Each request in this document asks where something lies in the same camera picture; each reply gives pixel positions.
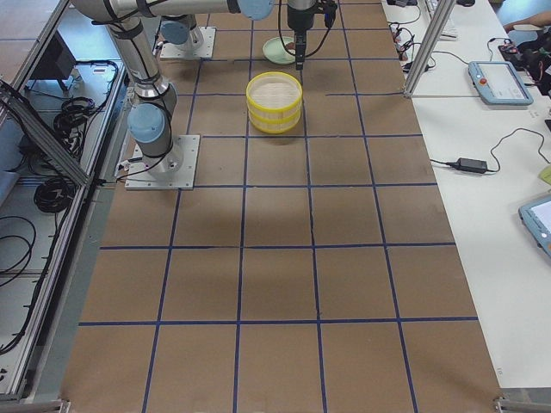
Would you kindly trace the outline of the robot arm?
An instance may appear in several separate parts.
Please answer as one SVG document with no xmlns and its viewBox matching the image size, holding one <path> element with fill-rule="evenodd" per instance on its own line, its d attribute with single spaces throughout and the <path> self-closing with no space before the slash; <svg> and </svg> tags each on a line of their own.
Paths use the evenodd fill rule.
<svg viewBox="0 0 551 413">
<path fill-rule="evenodd" d="M 98 26 L 107 27 L 134 84 L 136 101 L 127 118 L 128 131 L 142 153 L 145 171 L 164 173 L 180 167 L 174 148 L 174 86 L 164 77 L 144 32 L 145 18 L 182 27 L 171 43 L 187 43 L 197 14 L 241 14 L 258 21 L 269 16 L 272 1 L 74 1 L 74 7 Z"/>
<path fill-rule="evenodd" d="M 237 6 L 239 13 L 246 15 L 252 20 L 262 20 L 271 13 L 274 8 L 274 2 L 237 1 Z M 288 1 L 287 24 L 294 31 L 294 49 L 290 49 L 282 38 L 282 2 L 278 3 L 277 30 L 279 41 L 284 53 L 289 57 L 293 57 L 297 71 L 301 71 L 305 60 L 316 54 L 323 46 L 336 20 L 336 14 L 337 4 L 335 1 Z M 326 32 L 314 51 L 307 53 L 307 31 L 313 27 L 316 15 L 324 16 Z M 199 34 L 193 13 L 163 16 L 160 31 L 165 40 L 176 46 L 198 46 L 202 42 L 202 37 Z"/>
</svg>

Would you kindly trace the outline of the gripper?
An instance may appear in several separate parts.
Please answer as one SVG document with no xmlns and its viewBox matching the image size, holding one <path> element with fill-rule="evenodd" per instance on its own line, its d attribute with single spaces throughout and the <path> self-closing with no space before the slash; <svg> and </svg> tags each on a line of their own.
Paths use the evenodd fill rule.
<svg viewBox="0 0 551 413">
<path fill-rule="evenodd" d="M 288 27 L 295 31 L 295 69 L 302 71 L 306 59 L 306 31 L 313 27 L 315 15 L 323 15 L 325 27 L 331 29 L 336 20 L 337 3 L 332 0 L 288 0 L 287 13 Z"/>
</svg>

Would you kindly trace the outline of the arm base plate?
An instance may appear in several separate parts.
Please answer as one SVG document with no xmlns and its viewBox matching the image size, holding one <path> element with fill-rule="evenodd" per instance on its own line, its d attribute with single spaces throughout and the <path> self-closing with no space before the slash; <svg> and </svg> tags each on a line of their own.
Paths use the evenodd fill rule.
<svg viewBox="0 0 551 413">
<path fill-rule="evenodd" d="M 213 57 L 216 27 L 197 26 L 188 31 L 165 26 L 160 33 L 164 38 L 160 52 L 162 60 L 200 60 Z"/>
<path fill-rule="evenodd" d="M 144 157 L 137 144 L 133 157 L 139 161 L 131 163 L 127 190 L 192 190 L 195 185 L 195 172 L 201 137 L 199 135 L 177 135 L 173 139 L 171 151 L 161 160 Z"/>
</svg>

